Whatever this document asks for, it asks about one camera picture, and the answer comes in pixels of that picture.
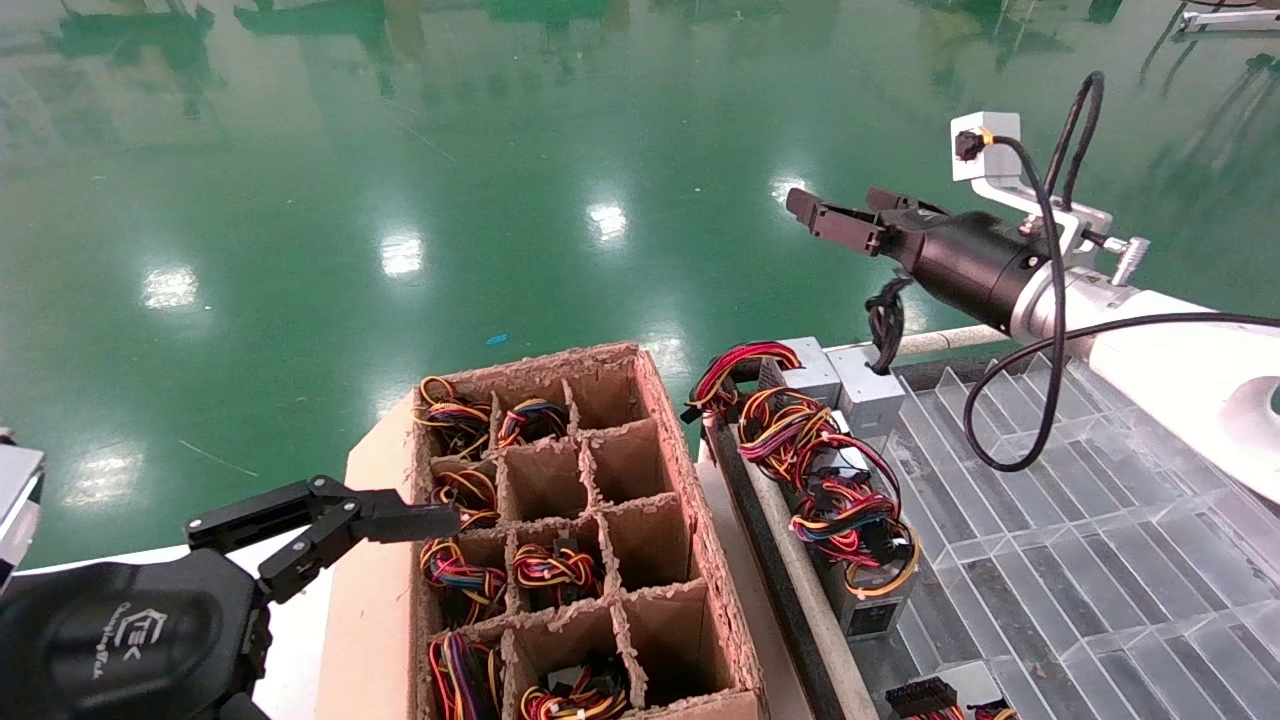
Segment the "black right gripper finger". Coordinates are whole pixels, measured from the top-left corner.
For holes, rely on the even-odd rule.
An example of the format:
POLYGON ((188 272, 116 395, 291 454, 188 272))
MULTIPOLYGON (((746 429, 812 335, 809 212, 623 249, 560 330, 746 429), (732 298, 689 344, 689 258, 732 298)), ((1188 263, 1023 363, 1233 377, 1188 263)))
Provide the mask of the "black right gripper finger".
POLYGON ((867 191, 867 206, 873 215, 872 223, 884 231, 923 231, 947 219, 941 206, 881 187, 867 191))
POLYGON ((792 187, 786 196, 786 210, 817 238, 841 245, 868 258, 887 256, 899 260, 893 232, 884 224, 883 213, 899 209, 902 196, 882 188, 869 188, 869 211, 841 208, 817 195, 792 187))

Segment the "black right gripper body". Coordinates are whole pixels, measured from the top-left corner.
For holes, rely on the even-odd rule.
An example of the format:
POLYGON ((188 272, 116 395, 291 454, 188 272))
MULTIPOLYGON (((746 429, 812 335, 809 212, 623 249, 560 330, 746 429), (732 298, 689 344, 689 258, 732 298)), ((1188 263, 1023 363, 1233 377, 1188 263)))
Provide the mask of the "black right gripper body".
POLYGON ((986 211, 905 210, 895 258, 934 299, 996 331, 1010 329, 1021 292, 1048 265, 1042 241, 986 211))

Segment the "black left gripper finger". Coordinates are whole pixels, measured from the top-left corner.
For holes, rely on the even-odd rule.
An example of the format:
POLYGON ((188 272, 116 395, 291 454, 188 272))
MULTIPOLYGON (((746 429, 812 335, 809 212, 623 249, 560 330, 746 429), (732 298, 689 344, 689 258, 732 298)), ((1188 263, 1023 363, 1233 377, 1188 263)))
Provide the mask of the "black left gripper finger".
POLYGON ((191 550, 230 553, 298 530, 259 566, 259 585, 275 603, 297 596, 364 541, 396 544, 460 533, 453 503, 407 503, 396 489, 351 489, 315 475, 188 520, 191 550))

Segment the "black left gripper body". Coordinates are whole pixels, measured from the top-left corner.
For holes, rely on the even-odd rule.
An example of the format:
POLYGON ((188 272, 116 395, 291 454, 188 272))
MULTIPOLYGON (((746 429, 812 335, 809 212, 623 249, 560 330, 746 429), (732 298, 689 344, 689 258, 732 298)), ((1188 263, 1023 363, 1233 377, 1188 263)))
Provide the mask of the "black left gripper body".
POLYGON ((260 719, 270 610, 210 550, 22 575, 3 593, 5 719, 260 719))

